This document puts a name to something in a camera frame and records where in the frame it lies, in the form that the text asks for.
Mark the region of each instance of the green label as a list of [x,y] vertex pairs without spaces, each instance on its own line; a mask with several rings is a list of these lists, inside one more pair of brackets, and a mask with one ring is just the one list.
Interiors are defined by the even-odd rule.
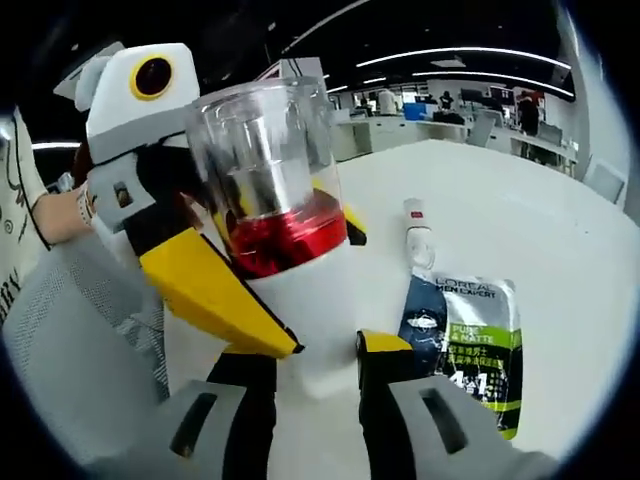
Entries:
[[451,324],[449,340],[469,345],[492,345],[513,349],[522,345],[522,331],[510,332],[504,328]]

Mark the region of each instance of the white shirt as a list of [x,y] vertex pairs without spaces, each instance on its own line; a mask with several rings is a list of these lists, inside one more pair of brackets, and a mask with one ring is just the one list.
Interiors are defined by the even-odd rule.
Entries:
[[0,324],[25,278],[46,251],[27,209],[27,202],[33,208],[45,193],[47,189],[36,169],[29,132],[16,110],[14,118],[0,123]]
[[380,115],[396,115],[396,97],[390,90],[381,90],[378,93],[378,101],[380,102]]

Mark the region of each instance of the person's arm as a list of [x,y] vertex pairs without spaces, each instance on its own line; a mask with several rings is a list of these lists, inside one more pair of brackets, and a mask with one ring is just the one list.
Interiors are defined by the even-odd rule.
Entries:
[[41,196],[33,207],[33,216],[42,236],[50,244],[66,242],[92,231],[80,214],[78,195],[82,189]]

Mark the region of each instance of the black ceiling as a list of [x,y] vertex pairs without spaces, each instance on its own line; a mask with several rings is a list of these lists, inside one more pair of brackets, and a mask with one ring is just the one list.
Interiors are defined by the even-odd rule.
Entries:
[[[63,25],[54,50],[22,108],[34,140],[72,139],[82,135],[82,118],[69,100],[54,98],[53,86],[66,70],[91,56],[97,47],[120,39],[125,46],[184,42],[193,51],[203,92],[250,81],[282,57],[320,57],[328,88],[386,76],[415,81],[417,71],[438,70],[430,62],[452,58],[420,55],[356,68],[374,58],[455,46],[521,50],[556,59],[559,36],[551,0],[181,0],[179,9],[158,9],[157,2],[111,1],[101,11],[82,7]],[[313,33],[314,25],[355,5]],[[61,22],[55,12],[49,22]],[[294,41],[297,44],[286,50]],[[466,70],[485,71],[550,83],[554,66],[513,56],[457,54]],[[573,91],[571,78],[562,88]]]

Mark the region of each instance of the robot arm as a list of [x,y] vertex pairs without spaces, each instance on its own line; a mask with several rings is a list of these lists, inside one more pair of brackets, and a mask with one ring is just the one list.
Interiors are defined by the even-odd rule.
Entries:
[[[360,423],[373,480],[542,480],[555,462],[523,453],[492,412],[445,377],[416,379],[412,350],[358,333]],[[139,441],[94,463],[105,478],[266,479],[276,424],[276,360],[231,346],[207,382],[159,407]]]
[[411,346],[358,333],[360,423],[373,480],[533,480],[555,462],[514,448],[493,413],[443,376],[418,378]]

